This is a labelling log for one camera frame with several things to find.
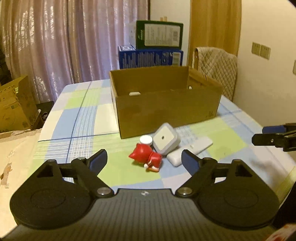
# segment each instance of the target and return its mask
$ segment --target wall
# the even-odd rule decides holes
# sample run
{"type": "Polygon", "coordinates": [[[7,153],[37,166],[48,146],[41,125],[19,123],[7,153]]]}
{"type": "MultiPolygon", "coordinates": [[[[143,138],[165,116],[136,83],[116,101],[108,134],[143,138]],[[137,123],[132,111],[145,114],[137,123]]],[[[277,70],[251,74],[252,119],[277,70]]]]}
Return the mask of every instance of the wall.
{"type": "Polygon", "coordinates": [[[288,0],[242,0],[233,102],[261,125],[296,122],[295,59],[296,8],[288,0]],[[270,60],[253,55],[252,42],[271,47],[270,60]]]}
{"type": "Polygon", "coordinates": [[[184,24],[182,50],[183,65],[187,64],[191,0],[151,0],[150,19],[159,20],[167,16],[168,21],[184,24]]]}

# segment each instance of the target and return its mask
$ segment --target white round lid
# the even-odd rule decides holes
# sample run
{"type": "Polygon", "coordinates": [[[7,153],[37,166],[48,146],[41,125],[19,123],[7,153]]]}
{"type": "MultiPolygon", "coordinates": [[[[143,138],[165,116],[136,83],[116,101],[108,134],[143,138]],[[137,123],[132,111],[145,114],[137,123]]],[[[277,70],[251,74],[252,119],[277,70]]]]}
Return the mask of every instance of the white round lid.
{"type": "Polygon", "coordinates": [[[146,144],[146,145],[149,145],[151,146],[152,145],[152,137],[149,136],[149,135],[143,135],[140,137],[140,143],[142,144],[146,144]]]}

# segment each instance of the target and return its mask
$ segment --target plaid tablecloth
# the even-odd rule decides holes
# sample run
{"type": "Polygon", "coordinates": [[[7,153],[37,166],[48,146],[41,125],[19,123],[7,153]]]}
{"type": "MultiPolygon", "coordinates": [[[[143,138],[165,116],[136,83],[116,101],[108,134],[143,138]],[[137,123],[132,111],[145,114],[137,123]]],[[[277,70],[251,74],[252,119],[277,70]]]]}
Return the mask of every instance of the plaid tablecloth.
{"type": "MultiPolygon", "coordinates": [[[[258,123],[224,96],[216,118],[177,128],[181,145],[208,136],[214,144],[199,157],[212,157],[221,163],[242,159],[283,199],[294,182],[289,173],[293,173],[295,163],[279,148],[253,146],[253,134],[261,131],[258,123]]],[[[138,137],[120,139],[109,80],[68,85],[44,124],[29,174],[47,159],[67,163],[77,157],[88,158],[103,148],[108,163],[99,177],[114,191],[123,187],[171,188],[175,192],[190,178],[182,165],[173,167],[165,158],[159,173],[132,165],[128,155],[138,141],[138,137]]]]}

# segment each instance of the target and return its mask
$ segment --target electrical outlet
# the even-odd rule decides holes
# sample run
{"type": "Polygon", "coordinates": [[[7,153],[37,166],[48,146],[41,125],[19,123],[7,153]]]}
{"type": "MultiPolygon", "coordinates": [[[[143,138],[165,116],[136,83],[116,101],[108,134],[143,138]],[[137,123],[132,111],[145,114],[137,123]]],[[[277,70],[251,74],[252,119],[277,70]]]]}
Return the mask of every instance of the electrical outlet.
{"type": "Polygon", "coordinates": [[[296,60],[294,62],[293,74],[296,74],[296,60]]]}
{"type": "Polygon", "coordinates": [[[261,49],[261,44],[253,42],[252,44],[252,54],[256,54],[260,56],[260,49],[261,49]]]}
{"type": "Polygon", "coordinates": [[[271,48],[265,45],[261,45],[260,56],[265,59],[269,59],[271,48]]]}

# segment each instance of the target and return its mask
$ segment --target red cat toy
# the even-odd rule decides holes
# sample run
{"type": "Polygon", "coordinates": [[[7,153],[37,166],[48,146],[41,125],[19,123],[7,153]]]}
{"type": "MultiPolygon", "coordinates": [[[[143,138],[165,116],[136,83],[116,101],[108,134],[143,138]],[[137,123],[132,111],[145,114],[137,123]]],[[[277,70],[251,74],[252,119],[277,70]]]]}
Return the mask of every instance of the red cat toy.
{"type": "Polygon", "coordinates": [[[139,163],[144,163],[144,168],[153,172],[159,172],[162,155],[152,151],[152,148],[146,144],[137,143],[133,153],[128,157],[139,163]]]}

